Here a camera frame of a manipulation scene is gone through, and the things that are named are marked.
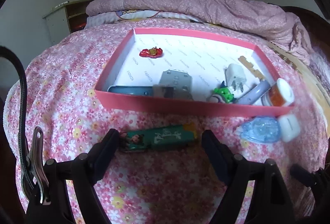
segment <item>cabinet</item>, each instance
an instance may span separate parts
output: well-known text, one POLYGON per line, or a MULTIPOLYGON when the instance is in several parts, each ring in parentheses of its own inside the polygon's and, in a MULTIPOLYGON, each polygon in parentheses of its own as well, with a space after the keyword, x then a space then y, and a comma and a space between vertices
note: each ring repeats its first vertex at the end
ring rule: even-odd
POLYGON ((45 19, 53 45, 58 44, 70 33, 82 30, 87 21, 87 5, 93 0, 65 2, 54 7, 42 18, 45 19))

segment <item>green toy figure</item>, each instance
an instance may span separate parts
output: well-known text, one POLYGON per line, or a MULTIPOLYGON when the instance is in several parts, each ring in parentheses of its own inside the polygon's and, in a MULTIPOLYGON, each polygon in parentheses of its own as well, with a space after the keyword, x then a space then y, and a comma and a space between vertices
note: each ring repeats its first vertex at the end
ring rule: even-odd
POLYGON ((235 101, 234 95, 230 92, 229 88, 223 81, 220 88, 215 88, 209 102, 212 103, 232 103, 235 101))

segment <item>blue correction tape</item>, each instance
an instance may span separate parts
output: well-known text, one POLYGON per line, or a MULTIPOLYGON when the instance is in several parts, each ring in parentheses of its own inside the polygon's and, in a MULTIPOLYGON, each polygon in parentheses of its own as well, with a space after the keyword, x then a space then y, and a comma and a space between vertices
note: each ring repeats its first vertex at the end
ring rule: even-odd
POLYGON ((254 143, 275 143, 281 138, 281 130, 274 117, 255 117, 240 128, 240 137, 254 143))

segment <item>white charger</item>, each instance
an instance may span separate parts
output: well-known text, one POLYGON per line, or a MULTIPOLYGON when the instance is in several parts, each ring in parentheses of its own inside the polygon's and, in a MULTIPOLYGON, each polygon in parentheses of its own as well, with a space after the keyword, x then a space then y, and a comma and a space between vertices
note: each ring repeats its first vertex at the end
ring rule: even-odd
POLYGON ((241 65, 230 63, 225 71, 227 87, 232 86, 234 91, 239 87, 243 93, 243 85, 246 82, 246 76, 241 65))

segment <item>pink floral bedsheet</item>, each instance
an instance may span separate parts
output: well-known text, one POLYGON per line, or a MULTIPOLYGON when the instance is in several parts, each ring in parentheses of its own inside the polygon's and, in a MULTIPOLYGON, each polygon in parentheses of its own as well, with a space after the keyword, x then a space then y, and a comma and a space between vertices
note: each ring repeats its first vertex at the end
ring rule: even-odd
MULTIPOLYGON (((119 131, 195 122, 200 132, 211 129, 233 153, 248 160, 276 160, 286 182, 297 216, 310 212, 311 192, 289 175, 293 163, 309 171, 324 166, 328 148, 325 123, 299 74, 267 47, 262 38, 212 25, 167 19, 107 24, 71 34, 45 50, 26 70, 28 102, 26 136, 31 143, 35 126, 44 131, 44 161, 72 160, 88 152, 110 128, 119 131), (248 120, 242 117, 195 117, 106 110, 93 90, 107 60, 123 37, 135 27, 202 30, 237 37, 258 45, 271 60, 296 96, 293 112, 301 123, 301 135, 290 143, 269 145, 241 140, 235 129, 248 120)), ((19 85, 10 90, 4 110, 4 129, 16 156, 19 119, 19 85)), ((200 146, 184 150, 147 153, 116 152, 105 177, 95 185, 96 193, 113 224, 208 223, 224 194, 224 184, 210 176, 209 162, 200 146)), ((20 163, 16 166, 19 197, 28 201, 20 185, 20 163)), ((252 196, 249 184, 237 219, 243 223, 252 196)), ((72 183, 68 182, 73 214, 84 223, 72 183)))

